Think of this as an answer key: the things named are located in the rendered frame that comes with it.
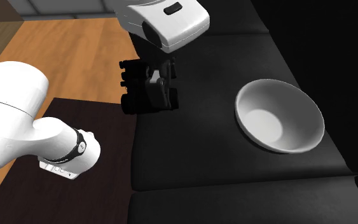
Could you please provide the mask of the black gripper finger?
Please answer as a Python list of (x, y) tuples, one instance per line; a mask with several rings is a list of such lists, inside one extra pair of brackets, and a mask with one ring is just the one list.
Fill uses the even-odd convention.
[(127, 92), (121, 97), (121, 107), (126, 115), (137, 113), (137, 95), (144, 92), (144, 82), (149, 77), (149, 65), (141, 59), (119, 61), (119, 67), (124, 69), (121, 73), (120, 85)]
[(153, 108), (175, 110), (179, 108), (176, 88), (171, 88), (172, 79), (176, 78), (174, 60), (166, 60), (158, 68), (147, 68), (145, 89)]

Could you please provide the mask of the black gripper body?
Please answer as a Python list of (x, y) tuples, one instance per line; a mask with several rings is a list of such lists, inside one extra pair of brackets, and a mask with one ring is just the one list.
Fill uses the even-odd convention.
[(136, 34), (129, 33), (138, 59), (129, 60), (130, 65), (148, 65), (150, 70), (160, 70), (165, 62), (168, 62), (167, 71), (176, 72), (176, 60), (172, 53), (163, 50), (141, 38)]

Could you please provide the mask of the black sofa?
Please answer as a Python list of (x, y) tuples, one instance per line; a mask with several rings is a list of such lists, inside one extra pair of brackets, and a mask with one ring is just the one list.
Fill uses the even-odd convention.
[[(210, 29), (176, 51), (179, 108), (137, 118), (128, 224), (358, 224), (358, 0), (199, 0)], [(235, 97), (274, 79), (309, 95), (312, 151), (262, 149)]]

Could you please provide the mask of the white bowl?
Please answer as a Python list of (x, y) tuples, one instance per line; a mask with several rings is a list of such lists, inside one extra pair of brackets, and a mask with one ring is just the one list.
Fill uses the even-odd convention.
[(280, 80), (245, 84), (235, 98), (235, 116), (249, 139), (277, 153), (308, 152), (325, 133), (318, 105), (299, 88)]

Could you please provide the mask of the dark brown robot stand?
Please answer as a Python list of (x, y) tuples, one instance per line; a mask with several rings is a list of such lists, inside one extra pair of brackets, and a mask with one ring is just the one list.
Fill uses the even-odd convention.
[(74, 180), (41, 169), (35, 156), (16, 159), (0, 185), (0, 224), (127, 224), (136, 118), (119, 104), (60, 98), (45, 116), (93, 132), (100, 157)]

